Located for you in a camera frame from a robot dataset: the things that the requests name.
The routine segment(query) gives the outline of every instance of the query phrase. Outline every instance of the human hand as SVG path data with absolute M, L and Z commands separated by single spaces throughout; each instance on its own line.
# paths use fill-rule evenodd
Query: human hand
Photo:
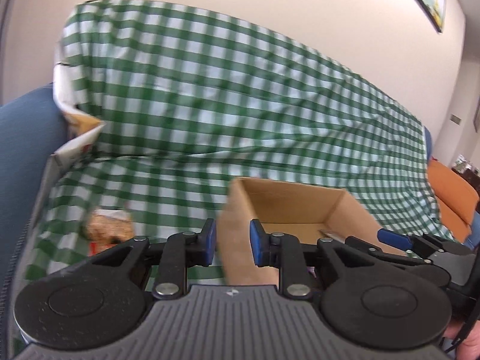
M 453 340 L 462 327 L 462 322 L 451 321 L 443 334 Z M 476 321 L 469 336 L 457 348 L 457 360 L 477 360 L 480 357 L 480 321 Z

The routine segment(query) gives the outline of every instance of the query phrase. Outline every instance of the gray gripper base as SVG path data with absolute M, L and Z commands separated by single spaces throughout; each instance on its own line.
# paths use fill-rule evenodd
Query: gray gripper base
M 408 352 L 364 349 L 335 335 L 311 304 L 274 286 L 192 286 L 154 304 L 139 327 L 112 344 L 60 352 L 30 344 L 17 360 L 445 360 L 435 346 Z

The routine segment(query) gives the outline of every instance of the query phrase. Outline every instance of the checkered cloth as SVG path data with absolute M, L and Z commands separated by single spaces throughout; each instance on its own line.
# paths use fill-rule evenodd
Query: checkered cloth
M 128 207 L 155 240 L 198 231 L 253 176 L 346 188 L 385 227 L 452 238 L 427 178 L 422 124 L 318 51 L 184 5 L 99 0 L 61 41 L 79 108 L 106 122 L 51 191 L 25 277 L 88 254 L 95 207 Z M 220 262 L 189 270 L 219 283 Z

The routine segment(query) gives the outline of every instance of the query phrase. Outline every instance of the open cardboard box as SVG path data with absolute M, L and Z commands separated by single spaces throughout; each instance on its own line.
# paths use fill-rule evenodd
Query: open cardboard box
M 340 239 L 356 236 L 387 253 L 403 254 L 378 241 L 381 226 L 346 190 L 236 178 L 217 220 L 217 244 L 229 285 L 278 285 L 276 268 L 254 264 L 249 225 L 255 218 L 267 233 L 292 234 L 302 243 L 316 244 L 325 233 Z

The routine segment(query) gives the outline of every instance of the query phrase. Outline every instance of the black cable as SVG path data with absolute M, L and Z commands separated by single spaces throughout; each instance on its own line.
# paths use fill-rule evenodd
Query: black cable
M 445 353 L 451 352 L 452 350 L 457 348 L 463 342 L 463 340 L 465 340 L 465 338 L 469 336 L 470 332 L 472 331 L 479 317 L 480 317 L 480 297 L 477 298 L 472 311 L 470 312 L 464 324 L 458 331 L 457 336 L 452 341 L 452 346 L 448 348 L 445 351 Z

